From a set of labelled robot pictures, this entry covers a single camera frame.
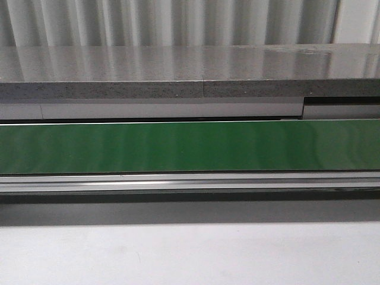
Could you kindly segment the grey stone counter slab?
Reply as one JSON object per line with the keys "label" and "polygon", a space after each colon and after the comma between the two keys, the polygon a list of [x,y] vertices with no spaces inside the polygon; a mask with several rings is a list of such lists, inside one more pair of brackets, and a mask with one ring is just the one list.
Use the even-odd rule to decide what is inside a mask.
{"label": "grey stone counter slab", "polygon": [[379,96],[379,46],[1,48],[3,100],[290,96]]}

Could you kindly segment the white pleated curtain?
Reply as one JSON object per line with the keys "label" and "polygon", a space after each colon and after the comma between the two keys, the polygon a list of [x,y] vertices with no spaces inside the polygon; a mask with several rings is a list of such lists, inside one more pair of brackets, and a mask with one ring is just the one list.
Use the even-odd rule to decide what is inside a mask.
{"label": "white pleated curtain", "polygon": [[2,1],[2,46],[378,43],[378,1]]}

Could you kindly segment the white panel under counter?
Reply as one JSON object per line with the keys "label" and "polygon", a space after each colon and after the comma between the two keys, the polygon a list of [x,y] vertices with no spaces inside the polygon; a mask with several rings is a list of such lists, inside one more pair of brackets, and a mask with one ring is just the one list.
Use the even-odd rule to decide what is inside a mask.
{"label": "white panel under counter", "polygon": [[6,100],[2,120],[301,118],[376,119],[379,97]]}

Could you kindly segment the aluminium conveyor front rail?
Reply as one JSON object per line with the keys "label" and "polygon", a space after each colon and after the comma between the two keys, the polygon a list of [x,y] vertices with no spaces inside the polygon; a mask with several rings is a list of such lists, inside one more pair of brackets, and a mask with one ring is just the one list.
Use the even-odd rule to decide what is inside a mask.
{"label": "aluminium conveyor front rail", "polygon": [[1,177],[3,204],[377,198],[377,170],[76,173]]}

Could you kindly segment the green conveyor belt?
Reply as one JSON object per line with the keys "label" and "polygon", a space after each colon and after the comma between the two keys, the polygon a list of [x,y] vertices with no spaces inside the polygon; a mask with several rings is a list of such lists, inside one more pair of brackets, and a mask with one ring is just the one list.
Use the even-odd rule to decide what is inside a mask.
{"label": "green conveyor belt", "polygon": [[3,175],[377,169],[377,119],[1,126]]}

